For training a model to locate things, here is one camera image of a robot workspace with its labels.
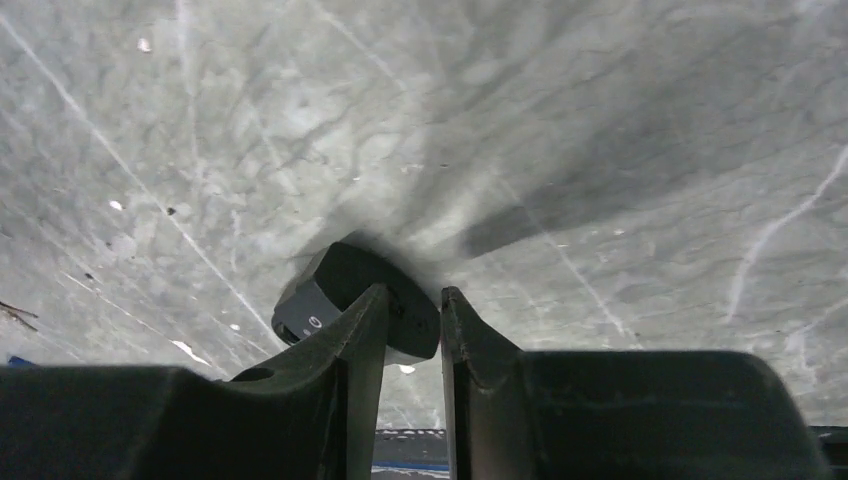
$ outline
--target black object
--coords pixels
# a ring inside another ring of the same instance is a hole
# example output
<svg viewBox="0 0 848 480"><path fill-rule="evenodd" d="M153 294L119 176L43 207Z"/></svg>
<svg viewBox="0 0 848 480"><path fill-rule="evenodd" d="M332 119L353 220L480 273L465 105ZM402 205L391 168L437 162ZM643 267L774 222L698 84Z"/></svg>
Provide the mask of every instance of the black object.
<svg viewBox="0 0 848 480"><path fill-rule="evenodd" d="M335 321L376 283L387 285L392 296L386 364L433 358L439 311L427 294L387 260L342 242L316 255L283 292L271 325L281 340L294 345Z"/></svg>
<svg viewBox="0 0 848 480"><path fill-rule="evenodd" d="M372 286L229 383L165 367L0 369L0 478L368 478L390 299ZM455 479L831 478L750 355L522 352L455 288L442 352Z"/></svg>

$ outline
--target paint chip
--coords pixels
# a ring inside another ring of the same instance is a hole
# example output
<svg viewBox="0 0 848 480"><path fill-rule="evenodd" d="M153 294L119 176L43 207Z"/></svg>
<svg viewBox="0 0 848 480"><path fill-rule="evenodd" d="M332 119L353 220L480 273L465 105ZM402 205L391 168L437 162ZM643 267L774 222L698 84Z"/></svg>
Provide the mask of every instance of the paint chip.
<svg viewBox="0 0 848 480"><path fill-rule="evenodd" d="M151 51L153 51L153 49L150 48L150 40L146 38L139 38L137 47L138 50L142 53L150 53Z"/></svg>
<svg viewBox="0 0 848 480"><path fill-rule="evenodd" d="M183 351L186 355L188 355L189 357L191 357L191 359L192 359L192 360L194 360L195 362L202 363L202 364L206 365L207 367L211 367L211 366L212 366L212 365L209 365L209 362L207 362L206 360L204 360L204 359L202 359L202 358L198 357L197 355L195 355L195 354L194 354L194 351L192 351L191 347L189 347L188 345L186 345L184 342L180 342L180 341L178 341L178 340L171 340L171 343L173 343L174 345L176 345L176 346L177 346L177 348L179 348L180 350L182 350L182 351Z"/></svg>

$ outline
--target gray surface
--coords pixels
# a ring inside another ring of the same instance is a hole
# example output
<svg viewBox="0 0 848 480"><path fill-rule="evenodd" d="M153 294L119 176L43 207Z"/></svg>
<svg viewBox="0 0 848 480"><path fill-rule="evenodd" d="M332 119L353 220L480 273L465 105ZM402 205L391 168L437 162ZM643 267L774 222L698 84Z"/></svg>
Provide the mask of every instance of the gray surface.
<svg viewBox="0 0 848 480"><path fill-rule="evenodd" d="M748 350L846 425L846 42L835 0L4 0L0 299L41 318L0 351L233 375L360 230L523 347ZM387 371L381 426L442 411Z"/></svg>

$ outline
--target gray marble floor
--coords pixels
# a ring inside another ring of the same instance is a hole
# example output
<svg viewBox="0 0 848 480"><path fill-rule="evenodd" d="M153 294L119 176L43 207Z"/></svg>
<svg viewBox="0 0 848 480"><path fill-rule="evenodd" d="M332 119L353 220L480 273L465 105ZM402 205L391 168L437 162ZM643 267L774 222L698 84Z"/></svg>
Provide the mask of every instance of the gray marble floor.
<svg viewBox="0 0 848 480"><path fill-rule="evenodd" d="M838 0L4 0L0 351L231 376L359 232L522 347L750 351L848 425L846 120ZM417 367L381 426L444 425Z"/></svg>

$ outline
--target white speck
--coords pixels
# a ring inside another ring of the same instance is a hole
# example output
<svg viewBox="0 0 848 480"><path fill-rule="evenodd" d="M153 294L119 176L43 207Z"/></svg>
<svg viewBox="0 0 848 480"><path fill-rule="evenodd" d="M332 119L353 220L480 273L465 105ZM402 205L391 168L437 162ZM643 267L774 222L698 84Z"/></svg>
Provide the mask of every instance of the white speck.
<svg viewBox="0 0 848 480"><path fill-rule="evenodd" d="M179 348L180 350L185 352L185 354L188 355L189 357L191 357L191 359L194 360L195 362L202 363L202 364L206 365L207 367L212 366L212 365L209 365L209 362L207 362L206 360L195 355L194 352L191 350L191 347L186 345L184 342L180 342L178 340L171 340L171 343L173 343L174 345L177 346L177 348Z"/></svg>
<svg viewBox="0 0 848 480"><path fill-rule="evenodd" d="M142 53L150 53L153 49L150 48L150 41L146 38L138 39L138 50Z"/></svg>

